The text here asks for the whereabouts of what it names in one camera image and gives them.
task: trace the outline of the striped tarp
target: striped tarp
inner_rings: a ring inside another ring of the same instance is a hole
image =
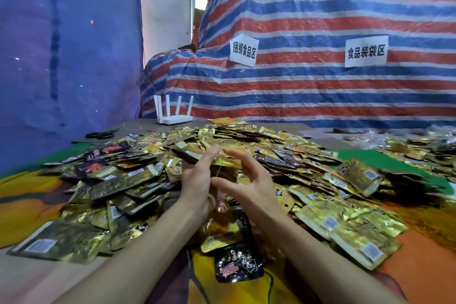
[[[241,33],[259,39],[254,68],[228,61]],[[386,65],[345,68],[345,40],[375,35],[389,35]],[[208,0],[199,47],[150,59],[144,117],[155,117],[157,92],[174,102],[194,95],[192,115],[203,118],[456,125],[456,0]]]

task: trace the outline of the forearm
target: forearm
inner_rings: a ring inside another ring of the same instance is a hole
[[[303,230],[286,215],[268,215],[265,233],[325,304],[405,303],[375,278]]]
[[[140,238],[55,303],[143,304],[200,224],[201,212],[178,200]]]

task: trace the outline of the green fabric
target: green fabric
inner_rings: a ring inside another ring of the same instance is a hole
[[[5,173],[2,175],[1,178],[6,178],[10,175],[20,173],[20,172],[32,172],[37,171],[38,169],[42,169],[41,165],[46,162],[59,162],[69,158],[70,156],[79,155],[80,153],[84,152],[87,148],[92,146],[91,143],[77,143],[76,145],[61,150],[59,152],[55,152],[54,154],[49,155],[48,157],[42,158],[38,161],[32,162],[22,168],[16,169],[14,171]]]
[[[382,154],[376,150],[362,150],[362,149],[353,149],[353,150],[333,150],[339,152],[339,159],[342,161],[350,160],[351,158],[356,158],[359,161],[375,168],[375,169],[393,169],[396,171],[404,171],[408,173],[419,174],[425,177],[426,181],[429,184],[436,185],[443,194],[452,195],[453,188],[450,183],[440,177],[429,174],[421,169],[410,166],[407,163],[396,160],[392,157],[389,157],[385,154]]]

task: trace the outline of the white wall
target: white wall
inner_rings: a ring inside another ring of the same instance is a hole
[[[145,62],[190,43],[191,0],[141,0]]]

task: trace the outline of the hand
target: hand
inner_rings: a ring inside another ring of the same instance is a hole
[[[182,163],[182,192],[179,201],[201,214],[202,219],[207,218],[216,204],[215,198],[209,194],[210,166],[212,160],[218,156],[219,149],[219,146],[209,148],[195,165]]]
[[[286,216],[277,199],[274,183],[268,170],[259,164],[250,154],[235,150],[224,149],[226,154],[241,160],[242,171],[250,178],[250,184],[238,185],[223,178],[212,178],[211,183],[216,189],[234,197],[242,206],[249,219],[260,229],[265,216],[273,218]]]

